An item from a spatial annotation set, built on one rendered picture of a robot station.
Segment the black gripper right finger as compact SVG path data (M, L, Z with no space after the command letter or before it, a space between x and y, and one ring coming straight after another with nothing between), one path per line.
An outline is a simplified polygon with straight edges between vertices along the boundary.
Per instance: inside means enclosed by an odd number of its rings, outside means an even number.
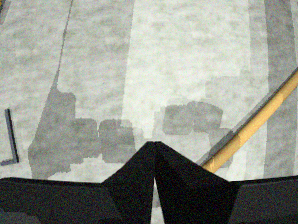
M154 144L164 224L247 224L298 213L298 175L229 181Z

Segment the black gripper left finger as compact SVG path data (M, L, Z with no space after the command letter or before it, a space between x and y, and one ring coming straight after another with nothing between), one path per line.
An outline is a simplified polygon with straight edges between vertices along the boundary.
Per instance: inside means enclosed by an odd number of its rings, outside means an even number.
M102 183L4 177L0 224L150 224L156 152L146 141Z

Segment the dark grey l-shaped bar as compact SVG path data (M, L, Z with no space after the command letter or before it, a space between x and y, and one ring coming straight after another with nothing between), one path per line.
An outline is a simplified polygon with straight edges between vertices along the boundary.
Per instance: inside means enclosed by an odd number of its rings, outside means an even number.
M8 161L5 161L5 163L0 163L0 167L1 165L11 165L15 163L19 164L19 157L17 157L15 139L13 139L12 120L11 120L11 113L9 113L9 109L5 109L5 121L7 121L7 129L8 129L8 135L9 135L9 141L11 141L13 161L8 160Z

